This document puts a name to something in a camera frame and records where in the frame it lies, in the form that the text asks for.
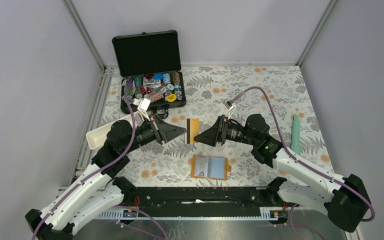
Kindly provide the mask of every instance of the gray wall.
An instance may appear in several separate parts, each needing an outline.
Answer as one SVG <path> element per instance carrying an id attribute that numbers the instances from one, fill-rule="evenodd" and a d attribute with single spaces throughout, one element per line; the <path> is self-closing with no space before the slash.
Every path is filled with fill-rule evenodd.
<path id="1" fill-rule="evenodd" d="M 0 0 L 0 240 L 67 183 L 99 74 L 61 0 Z"/>
<path id="2" fill-rule="evenodd" d="M 175 29 L 183 64 L 295 63 L 329 0 L 73 0 L 107 65 L 111 39 Z"/>
<path id="3" fill-rule="evenodd" d="M 302 66 L 335 170 L 360 176 L 384 239 L 384 1 L 338 1 Z"/>

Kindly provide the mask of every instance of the reflective floor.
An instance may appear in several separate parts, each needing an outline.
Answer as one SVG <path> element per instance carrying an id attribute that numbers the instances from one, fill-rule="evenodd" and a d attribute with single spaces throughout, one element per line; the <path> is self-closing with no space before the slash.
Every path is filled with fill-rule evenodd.
<path id="1" fill-rule="evenodd" d="M 333 225 L 323 214 L 313 210 L 295 210 L 294 223 L 305 224 L 319 231 L 326 240 L 346 240 L 344 231 Z M 267 221 L 192 220 L 159 221 L 170 240 L 298 240 L 290 226 L 272 227 Z M 163 236 L 149 220 L 137 220 L 132 226 Z M 297 227 L 304 240 L 321 238 L 302 227 Z M 85 225 L 75 240 L 153 240 L 152 236 L 116 225 L 114 220 L 93 220 Z"/>

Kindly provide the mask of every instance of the floral pattern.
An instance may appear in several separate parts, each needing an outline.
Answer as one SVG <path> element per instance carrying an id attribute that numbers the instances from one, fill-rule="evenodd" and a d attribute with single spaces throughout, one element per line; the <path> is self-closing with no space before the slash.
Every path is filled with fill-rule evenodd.
<path id="1" fill-rule="evenodd" d="M 333 171 L 309 95 L 297 66 L 234 66 L 182 68 L 187 104 L 170 108 L 166 122 L 183 126 L 186 118 L 199 118 L 201 132 L 211 127 L 217 117 L 227 114 L 223 102 L 244 89 L 259 86 L 265 89 L 272 103 L 280 130 L 289 144 L 292 119 L 300 118 L 301 155 L 317 166 Z M 119 70 L 114 69 L 101 125 L 126 114 L 120 110 L 121 82 Z M 236 102 L 233 119 L 245 123 L 248 115 L 261 114 L 270 126 L 270 134 L 279 139 L 267 99 L 258 90 L 251 90 Z M 211 147 L 202 143 L 184 144 L 184 136 L 160 145 L 152 142 L 128 156 L 130 163 L 119 173 L 138 187 L 217 187 L 266 186 L 276 176 L 294 182 L 286 172 L 258 163 L 249 145 L 227 141 L 223 146 Z M 226 181 L 192 178 L 193 155 L 228 158 L 232 170 Z"/>

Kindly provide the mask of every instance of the yellow label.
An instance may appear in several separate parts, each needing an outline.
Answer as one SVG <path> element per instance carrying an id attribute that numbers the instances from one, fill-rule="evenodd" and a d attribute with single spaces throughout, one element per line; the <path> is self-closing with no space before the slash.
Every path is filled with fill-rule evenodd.
<path id="1" fill-rule="evenodd" d="M 171 102 L 174 102 L 176 100 L 176 94 L 170 94 L 167 96 L 167 102 L 171 103 Z"/>

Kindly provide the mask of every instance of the black stripe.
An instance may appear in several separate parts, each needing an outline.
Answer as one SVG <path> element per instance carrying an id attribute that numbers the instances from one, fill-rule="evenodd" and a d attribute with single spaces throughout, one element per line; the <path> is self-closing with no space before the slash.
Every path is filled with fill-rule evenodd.
<path id="1" fill-rule="evenodd" d="M 191 119 L 186 118 L 186 144 L 191 143 Z"/>

